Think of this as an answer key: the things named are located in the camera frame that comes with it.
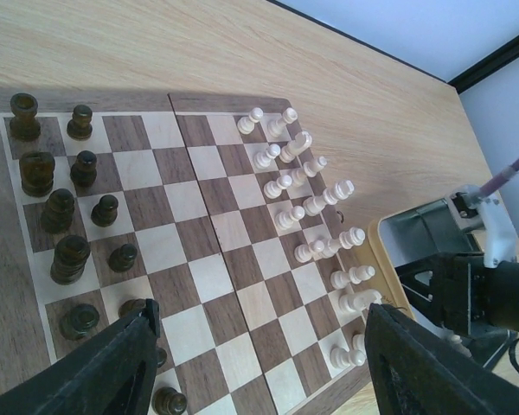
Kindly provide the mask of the light chess piece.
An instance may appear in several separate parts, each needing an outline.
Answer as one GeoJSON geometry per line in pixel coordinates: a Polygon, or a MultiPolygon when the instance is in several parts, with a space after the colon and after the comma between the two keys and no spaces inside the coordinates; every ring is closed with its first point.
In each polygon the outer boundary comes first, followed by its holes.
{"type": "Polygon", "coordinates": [[[327,239],[322,251],[324,258],[331,258],[340,249],[349,250],[355,246],[361,246],[366,239],[366,233],[359,227],[351,227],[348,231],[339,233],[335,239],[327,239]]]}
{"type": "Polygon", "coordinates": [[[359,349],[346,350],[334,347],[330,352],[330,362],[336,368],[360,367],[366,360],[366,355],[359,349]]]}
{"type": "Polygon", "coordinates": [[[310,178],[315,177],[328,164],[324,156],[319,156],[303,164],[302,167],[293,169],[290,173],[292,178],[292,186],[300,187],[304,185],[310,178]]]}

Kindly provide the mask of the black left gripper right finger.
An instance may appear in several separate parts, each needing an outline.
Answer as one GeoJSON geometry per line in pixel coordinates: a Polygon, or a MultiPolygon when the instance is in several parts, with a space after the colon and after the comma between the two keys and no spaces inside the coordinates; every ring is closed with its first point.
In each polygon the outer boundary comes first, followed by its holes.
{"type": "Polygon", "coordinates": [[[381,414],[519,414],[519,387],[479,366],[389,304],[365,331],[381,414]]]}

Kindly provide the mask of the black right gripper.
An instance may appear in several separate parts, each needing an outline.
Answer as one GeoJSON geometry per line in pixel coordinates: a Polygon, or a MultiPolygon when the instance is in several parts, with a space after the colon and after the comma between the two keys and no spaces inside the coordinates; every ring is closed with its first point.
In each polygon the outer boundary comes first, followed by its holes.
{"type": "Polygon", "coordinates": [[[433,324],[465,337],[491,331],[482,305],[481,252],[440,252],[394,270],[410,303],[430,303],[427,317],[433,324]]]}

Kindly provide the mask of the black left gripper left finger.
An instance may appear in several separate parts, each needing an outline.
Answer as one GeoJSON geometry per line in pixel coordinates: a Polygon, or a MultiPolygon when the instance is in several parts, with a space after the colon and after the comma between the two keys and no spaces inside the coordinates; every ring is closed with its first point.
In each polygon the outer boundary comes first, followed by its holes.
{"type": "Polygon", "coordinates": [[[0,414],[146,414],[157,374],[159,306],[118,319],[0,395],[0,414]]]}

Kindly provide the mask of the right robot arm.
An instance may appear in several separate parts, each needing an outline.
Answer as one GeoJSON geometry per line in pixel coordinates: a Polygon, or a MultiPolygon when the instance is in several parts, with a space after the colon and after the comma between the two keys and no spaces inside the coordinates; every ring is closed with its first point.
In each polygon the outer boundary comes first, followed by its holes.
{"type": "Polygon", "coordinates": [[[395,269],[409,303],[431,323],[475,337],[519,332],[519,263],[484,265],[481,252],[439,252],[395,269]]]}

